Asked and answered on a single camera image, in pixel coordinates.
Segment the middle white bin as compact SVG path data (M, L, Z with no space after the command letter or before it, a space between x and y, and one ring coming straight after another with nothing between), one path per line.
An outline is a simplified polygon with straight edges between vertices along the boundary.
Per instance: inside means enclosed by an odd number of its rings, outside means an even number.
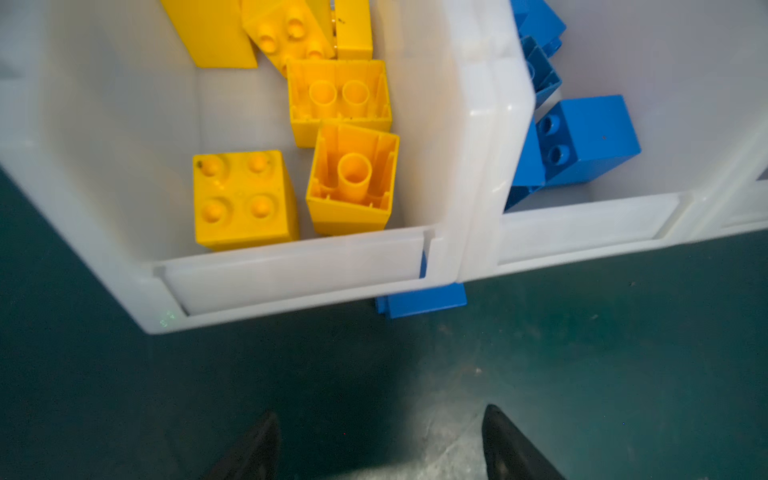
M459 277L763 230L763 1L470 1L497 124Z

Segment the blue lego floor brick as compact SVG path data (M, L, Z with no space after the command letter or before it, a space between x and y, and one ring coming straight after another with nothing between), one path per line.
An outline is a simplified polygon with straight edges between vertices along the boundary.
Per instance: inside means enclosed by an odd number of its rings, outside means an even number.
M562 46L561 36L567 26L544 0L511 0L520 37L530 36L553 57Z

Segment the left white bin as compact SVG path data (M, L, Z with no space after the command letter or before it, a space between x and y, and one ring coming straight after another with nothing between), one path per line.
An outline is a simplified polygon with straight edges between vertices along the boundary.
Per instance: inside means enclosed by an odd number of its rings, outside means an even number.
M1 5L1 168L147 333L442 286L458 278L488 143L485 13L499 1L376 1L400 139L384 231L213 253L196 242L193 158L277 150L298 197L285 79L203 70L157 1Z

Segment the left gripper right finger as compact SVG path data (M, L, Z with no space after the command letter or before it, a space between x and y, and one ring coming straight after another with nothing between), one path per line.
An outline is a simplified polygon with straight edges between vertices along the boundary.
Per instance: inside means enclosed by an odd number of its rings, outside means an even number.
M565 479L498 406L486 407L481 433L488 479Z

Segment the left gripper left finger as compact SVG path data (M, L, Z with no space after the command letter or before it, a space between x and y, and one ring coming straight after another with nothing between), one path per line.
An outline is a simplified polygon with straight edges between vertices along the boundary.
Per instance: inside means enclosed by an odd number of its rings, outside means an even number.
M280 455L278 416L274 411L266 410L202 479L276 479Z

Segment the yellow orange lego brick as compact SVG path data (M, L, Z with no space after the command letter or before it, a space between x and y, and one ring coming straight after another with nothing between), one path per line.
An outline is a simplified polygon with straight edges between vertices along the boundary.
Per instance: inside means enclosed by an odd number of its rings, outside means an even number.
M305 200L314 231L341 236L382 231L389 222L400 137L325 122L318 131Z

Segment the blue lego brick under gripper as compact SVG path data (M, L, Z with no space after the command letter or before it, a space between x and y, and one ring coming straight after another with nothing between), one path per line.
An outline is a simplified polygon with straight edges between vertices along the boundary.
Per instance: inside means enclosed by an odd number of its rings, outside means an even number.
M377 313L389 320L463 307L467 303L466 290L461 283L380 296L375 299Z

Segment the yellow lego square brick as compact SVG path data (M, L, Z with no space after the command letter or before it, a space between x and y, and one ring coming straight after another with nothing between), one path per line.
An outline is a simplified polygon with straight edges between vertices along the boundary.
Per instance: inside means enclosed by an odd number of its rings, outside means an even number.
M196 242L213 251L300 239L296 195L278 150L193 157Z

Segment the white bin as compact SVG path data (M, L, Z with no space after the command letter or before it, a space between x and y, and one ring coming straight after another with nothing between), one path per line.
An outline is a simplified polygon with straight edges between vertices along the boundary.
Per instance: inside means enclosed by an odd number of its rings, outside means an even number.
M763 1L470 1L497 124L459 277L763 230Z
M157 1L1 5L1 168L147 333L442 286L458 278L488 143L485 13L499 1L376 1L400 139L384 231L213 253L196 242L193 158L277 150L298 197L285 79L203 70Z

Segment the small yellow lego piece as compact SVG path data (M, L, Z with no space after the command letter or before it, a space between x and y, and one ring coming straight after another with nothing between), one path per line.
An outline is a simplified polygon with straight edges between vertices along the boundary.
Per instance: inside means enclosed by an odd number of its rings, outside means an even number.
M337 58L372 60L373 35L369 0L334 1Z

